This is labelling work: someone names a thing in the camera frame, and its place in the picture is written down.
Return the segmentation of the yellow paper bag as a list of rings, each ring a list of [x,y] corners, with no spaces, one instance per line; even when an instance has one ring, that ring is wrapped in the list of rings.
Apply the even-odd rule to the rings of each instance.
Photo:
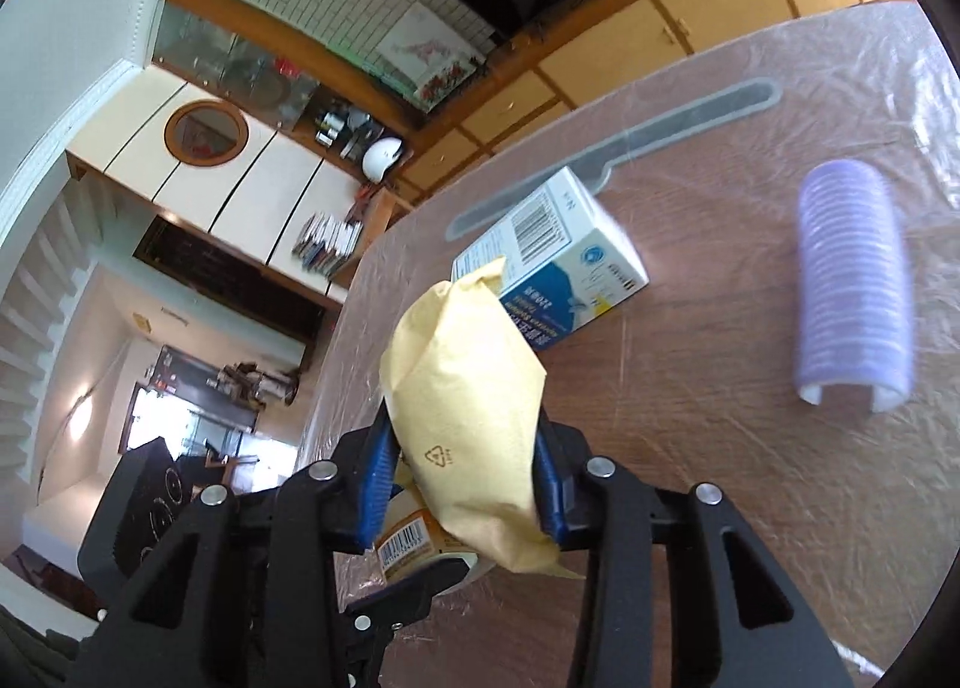
[[[438,524],[511,573],[573,579],[540,525],[532,467],[547,373],[501,304],[505,268],[498,257],[425,291],[395,326],[379,385]]]

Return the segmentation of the orange labelled round tub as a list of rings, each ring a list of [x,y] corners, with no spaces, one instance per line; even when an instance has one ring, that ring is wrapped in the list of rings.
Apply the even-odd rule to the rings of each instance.
[[[403,460],[395,470],[391,499],[381,534],[374,541],[374,551],[387,584],[397,584],[438,561],[455,558],[467,566],[466,577],[449,589],[455,592],[494,568],[490,560],[480,557],[439,525]]]

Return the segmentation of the stack of books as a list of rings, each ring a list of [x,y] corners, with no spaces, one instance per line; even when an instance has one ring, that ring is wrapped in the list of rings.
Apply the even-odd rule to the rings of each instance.
[[[308,273],[332,277],[348,261],[363,233],[363,223],[355,218],[339,220],[329,213],[314,213],[296,236],[291,256]]]

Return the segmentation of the white blue carton box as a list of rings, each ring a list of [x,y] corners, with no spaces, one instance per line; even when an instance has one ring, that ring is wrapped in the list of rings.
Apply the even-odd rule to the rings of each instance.
[[[535,350],[547,350],[649,283],[630,236],[563,167],[452,262],[454,280],[505,262],[500,303]]]

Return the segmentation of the small wooden side table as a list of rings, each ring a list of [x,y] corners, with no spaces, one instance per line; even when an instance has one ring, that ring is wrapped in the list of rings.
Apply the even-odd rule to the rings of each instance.
[[[402,197],[398,197],[391,189],[379,187],[373,194],[359,202],[358,210],[361,211],[361,223],[363,223],[359,231],[358,243],[347,262],[331,277],[332,285],[345,289],[350,288],[359,262],[366,256],[370,247],[394,223],[412,213],[413,205]]]

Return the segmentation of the white helmet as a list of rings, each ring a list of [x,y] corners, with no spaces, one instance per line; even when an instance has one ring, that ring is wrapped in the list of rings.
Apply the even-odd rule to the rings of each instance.
[[[386,172],[404,155],[404,142],[397,137],[376,140],[364,151],[361,169],[370,183],[381,183]]]

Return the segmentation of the grey long shoehorn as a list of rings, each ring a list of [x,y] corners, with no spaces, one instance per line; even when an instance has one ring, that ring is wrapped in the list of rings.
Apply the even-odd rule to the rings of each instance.
[[[532,190],[563,167],[571,169],[590,195],[597,195],[607,186],[615,167],[692,139],[700,133],[768,111],[779,103],[781,96],[782,88],[775,78],[750,78],[701,96],[692,103],[669,109],[607,139],[591,143],[578,153],[556,161],[532,176],[514,181],[506,189],[498,190],[496,194],[457,215],[448,224],[444,238],[452,243],[477,229],[498,222]]]

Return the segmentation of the wooden tv cabinet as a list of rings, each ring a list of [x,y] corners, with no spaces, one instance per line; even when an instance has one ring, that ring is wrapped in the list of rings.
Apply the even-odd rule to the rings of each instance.
[[[885,0],[574,0],[498,49],[387,184],[410,204],[568,112],[768,26]]]

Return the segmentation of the round wooden wall frame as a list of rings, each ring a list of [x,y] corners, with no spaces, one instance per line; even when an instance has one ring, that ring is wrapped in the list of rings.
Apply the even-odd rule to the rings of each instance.
[[[236,106],[218,100],[187,103],[172,112],[164,126],[164,144],[179,163],[221,166],[241,155],[249,142],[249,125]]]

